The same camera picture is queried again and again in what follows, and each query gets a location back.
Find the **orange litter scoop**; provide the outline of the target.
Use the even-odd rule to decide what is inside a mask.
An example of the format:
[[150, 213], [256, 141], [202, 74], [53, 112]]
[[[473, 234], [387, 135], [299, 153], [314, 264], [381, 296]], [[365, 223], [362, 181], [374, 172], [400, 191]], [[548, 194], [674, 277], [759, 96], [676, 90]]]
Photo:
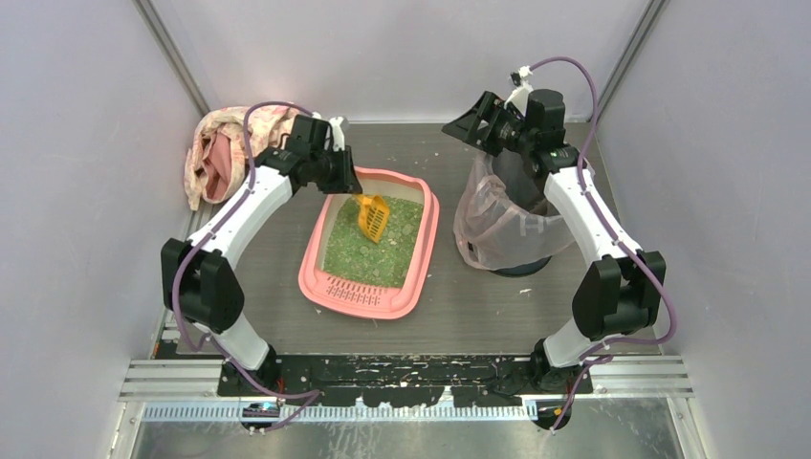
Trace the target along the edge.
[[358, 225], [362, 234], [375, 244], [383, 237], [390, 208], [381, 195], [355, 194], [359, 205]]

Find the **pink plastic trash bag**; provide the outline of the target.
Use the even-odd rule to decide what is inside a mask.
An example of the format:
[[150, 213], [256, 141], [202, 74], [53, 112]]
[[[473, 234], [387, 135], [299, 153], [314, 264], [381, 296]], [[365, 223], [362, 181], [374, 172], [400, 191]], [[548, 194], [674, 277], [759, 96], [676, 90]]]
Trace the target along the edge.
[[491, 272], [560, 253], [574, 237], [516, 153], [475, 154], [453, 234], [464, 261]]

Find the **pink litter box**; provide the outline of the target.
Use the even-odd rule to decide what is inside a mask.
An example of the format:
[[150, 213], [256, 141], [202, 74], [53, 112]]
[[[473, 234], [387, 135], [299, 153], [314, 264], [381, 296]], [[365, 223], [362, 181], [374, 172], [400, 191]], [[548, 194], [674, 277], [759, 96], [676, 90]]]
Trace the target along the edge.
[[440, 203], [422, 179], [380, 168], [358, 166], [363, 191], [394, 197], [424, 206], [415, 248], [405, 282], [400, 288], [372, 286], [331, 275], [322, 269], [326, 247], [340, 207], [347, 195], [326, 197], [298, 272], [298, 286], [309, 300], [332, 311], [365, 319], [404, 317], [417, 305], [427, 279], [439, 221]]

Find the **dark round trash bin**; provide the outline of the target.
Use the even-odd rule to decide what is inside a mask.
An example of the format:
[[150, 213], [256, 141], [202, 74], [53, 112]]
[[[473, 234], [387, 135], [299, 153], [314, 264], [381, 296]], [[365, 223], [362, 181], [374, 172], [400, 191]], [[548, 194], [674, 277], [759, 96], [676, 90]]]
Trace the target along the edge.
[[540, 258], [534, 262], [520, 264], [508, 268], [502, 268], [497, 270], [492, 270], [492, 273], [497, 275], [505, 276], [505, 277], [524, 277], [529, 276], [535, 273], [538, 273], [542, 269], [544, 269], [548, 263], [551, 261], [552, 257], [547, 256]]

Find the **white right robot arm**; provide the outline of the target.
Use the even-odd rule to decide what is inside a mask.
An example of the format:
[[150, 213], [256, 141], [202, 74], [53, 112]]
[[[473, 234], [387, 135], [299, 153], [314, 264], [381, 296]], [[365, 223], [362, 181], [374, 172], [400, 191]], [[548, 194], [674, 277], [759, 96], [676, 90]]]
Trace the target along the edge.
[[562, 93], [531, 89], [524, 106], [486, 91], [445, 124], [449, 135], [495, 158], [518, 154], [526, 175], [570, 229], [587, 266], [572, 299], [572, 317], [540, 339], [528, 373], [537, 389], [562, 386], [587, 368], [587, 356], [634, 334], [658, 317], [666, 262], [644, 251], [607, 209], [585, 168], [583, 153], [564, 139]]

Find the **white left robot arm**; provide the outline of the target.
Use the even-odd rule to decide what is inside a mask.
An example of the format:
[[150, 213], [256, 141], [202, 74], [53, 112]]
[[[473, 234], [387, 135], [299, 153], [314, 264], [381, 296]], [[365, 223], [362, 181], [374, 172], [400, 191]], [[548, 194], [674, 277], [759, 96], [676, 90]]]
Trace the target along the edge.
[[280, 147], [269, 146], [237, 193], [201, 229], [161, 249], [164, 306], [179, 321], [210, 335], [230, 357], [268, 389], [280, 377], [274, 348], [246, 318], [245, 295], [234, 272], [244, 250], [266, 221], [304, 186], [324, 194], [359, 194], [343, 117], [298, 115]]

